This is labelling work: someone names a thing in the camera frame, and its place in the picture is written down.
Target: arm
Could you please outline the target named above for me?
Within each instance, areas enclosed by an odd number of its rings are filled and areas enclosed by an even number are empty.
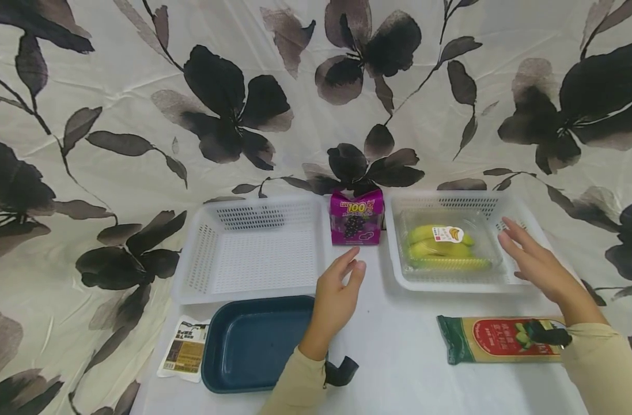
[[[502,248],[515,259],[519,278],[535,284],[565,317],[572,344],[562,353],[569,379],[577,386],[591,415],[632,415],[632,351],[613,330],[590,294],[515,222],[499,235]]]
[[[330,341],[355,312],[366,272],[366,264],[354,259],[358,253],[359,248],[352,248],[320,276],[309,327],[259,415],[315,414],[324,401],[325,355]],[[344,285],[349,273],[350,280]]]

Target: red label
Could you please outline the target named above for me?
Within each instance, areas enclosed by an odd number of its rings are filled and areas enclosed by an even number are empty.
[[[527,322],[527,319],[478,320],[472,330],[477,344],[495,356],[556,354],[551,346],[529,339]]]

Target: white table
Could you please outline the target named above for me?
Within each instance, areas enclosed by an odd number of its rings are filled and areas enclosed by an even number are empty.
[[[336,248],[345,252],[345,248]],[[394,280],[386,237],[363,247],[367,275],[350,323],[330,347],[340,364],[359,364],[350,385],[330,387],[321,414],[587,414],[559,363],[447,364],[437,315],[557,315],[541,295],[418,293]],[[222,304],[173,305],[150,359],[132,415],[255,414],[268,393],[217,395],[202,383],[159,379],[157,368],[180,315],[210,318]]]

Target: blue plastic tray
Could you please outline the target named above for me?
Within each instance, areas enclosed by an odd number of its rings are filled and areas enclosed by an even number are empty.
[[[201,376],[214,393],[271,390],[306,331],[308,296],[234,301],[212,317]]]

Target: white plastic basket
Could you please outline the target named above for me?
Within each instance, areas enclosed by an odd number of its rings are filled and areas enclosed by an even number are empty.
[[[208,203],[190,224],[172,297],[195,304],[313,294],[329,241],[322,197]]]
[[[486,218],[487,230],[493,236],[491,243],[499,250],[502,263],[491,272],[477,274],[457,274],[449,271],[431,271],[428,274],[415,274],[404,271],[402,262],[403,247],[399,235],[397,218],[406,210],[433,209],[439,212],[452,211],[454,214],[465,211],[481,212]],[[389,253],[398,283],[411,291],[429,292],[468,292],[468,293],[520,293],[534,292],[533,285],[516,278],[516,262],[500,247],[496,237],[505,229],[502,217],[516,220],[544,248],[551,249],[542,228],[532,213],[518,197],[508,191],[407,191],[390,192],[385,199],[385,220]]]

